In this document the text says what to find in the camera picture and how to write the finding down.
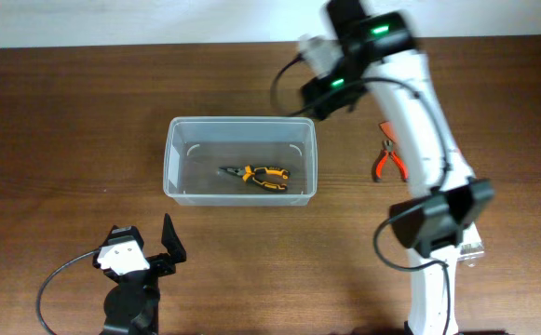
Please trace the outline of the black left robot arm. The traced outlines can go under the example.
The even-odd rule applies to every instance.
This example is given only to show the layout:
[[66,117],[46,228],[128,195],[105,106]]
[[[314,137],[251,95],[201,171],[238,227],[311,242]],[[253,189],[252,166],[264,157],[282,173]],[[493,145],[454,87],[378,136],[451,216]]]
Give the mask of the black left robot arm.
[[186,251],[165,215],[161,244],[166,249],[146,257],[143,239],[135,226],[113,226],[93,257],[93,266],[115,282],[107,294],[102,333],[111,335],[150,335],[159,332],[158,280],[176,273],[176,265],[185,262]]

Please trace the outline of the coloured screwdriver set box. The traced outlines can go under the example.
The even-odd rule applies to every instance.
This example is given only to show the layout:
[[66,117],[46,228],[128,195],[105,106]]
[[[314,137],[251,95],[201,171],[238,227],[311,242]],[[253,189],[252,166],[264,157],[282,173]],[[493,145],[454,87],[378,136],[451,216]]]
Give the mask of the coloured screwdriver set box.
[[474,267],[485,256],[485,246],[475,223],[471,223],[463,232],[463,242],[459,246],[458,262],[467,267]]

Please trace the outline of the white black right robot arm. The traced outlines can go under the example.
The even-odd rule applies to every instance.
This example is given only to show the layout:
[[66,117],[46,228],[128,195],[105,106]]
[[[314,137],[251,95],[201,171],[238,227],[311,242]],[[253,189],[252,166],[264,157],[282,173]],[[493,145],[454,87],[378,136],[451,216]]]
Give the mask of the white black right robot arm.
[[354,108],[371,93],[390,122],[408,171],[411,199],[390,207],[377,232],[391,228],[406,249],[406,266],[386,266],[410,274],[412,304],[407,334],[456,334],[454,279],[459,261],[480,255],[475,226],[494,189],[478,179],[463,157],[441,110],[427,54],[398,12],[370,15],[359,1],[325,6],[336,34],[300,43],[315,78],[301,88],[301,114],[324,120]]

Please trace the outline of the clear plastic container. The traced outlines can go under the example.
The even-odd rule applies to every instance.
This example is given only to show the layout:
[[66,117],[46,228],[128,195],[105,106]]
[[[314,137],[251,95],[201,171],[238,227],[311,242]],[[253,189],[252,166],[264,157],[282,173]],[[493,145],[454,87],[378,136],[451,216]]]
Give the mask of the clear plastic container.
[[[273,193],[219,167],[281,167],[286,193]],[[169,124],[164,193],[183,206],[303,207],[318,188],[315,124],[304,117],[176,117]]]

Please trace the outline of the red handled cutting pliers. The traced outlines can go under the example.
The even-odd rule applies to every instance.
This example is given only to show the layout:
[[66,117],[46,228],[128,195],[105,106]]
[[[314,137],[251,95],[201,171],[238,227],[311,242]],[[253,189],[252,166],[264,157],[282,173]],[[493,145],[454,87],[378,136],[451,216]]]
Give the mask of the red handled cutting pliers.
[[392,160],[399,170],[400,178],[403,181],[407,181],[409,178],[409,172],[395,151],[395,143],[392,140],[382,141],[383,148],[378,157],[374,161],[372,166],[372,179],[374,182],[380,182],[383,177],[383,168],[388,160]]

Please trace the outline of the yellow black long-nose pliers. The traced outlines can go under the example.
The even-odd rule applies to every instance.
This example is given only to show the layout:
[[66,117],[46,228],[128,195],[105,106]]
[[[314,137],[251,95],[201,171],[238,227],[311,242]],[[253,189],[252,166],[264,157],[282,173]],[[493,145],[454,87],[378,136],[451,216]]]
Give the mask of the yellow black long-nose pliers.
[[[273,193],[286,193],[288,185],[285,183],[291,173],[283,167],[255,167],[246,165],[244,167],[219,167],[219,170],[232,176],[242,179],[247,184],[258,186],[265,191]],[[281,182],[266,181],[264,176],[277,177]]]

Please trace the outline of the orange scraper wooden handle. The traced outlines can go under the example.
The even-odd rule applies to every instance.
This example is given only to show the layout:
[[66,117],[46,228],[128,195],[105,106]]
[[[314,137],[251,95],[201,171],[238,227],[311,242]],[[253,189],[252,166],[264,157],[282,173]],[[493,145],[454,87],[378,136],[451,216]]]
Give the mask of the orange scraper wooden handle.
[[396,141],[396,135],[394,133],[394,130],[392,128],[392,125],[389,121],[385,121],[379,124],[379,128],[383,131],[383,133],[391,140]]

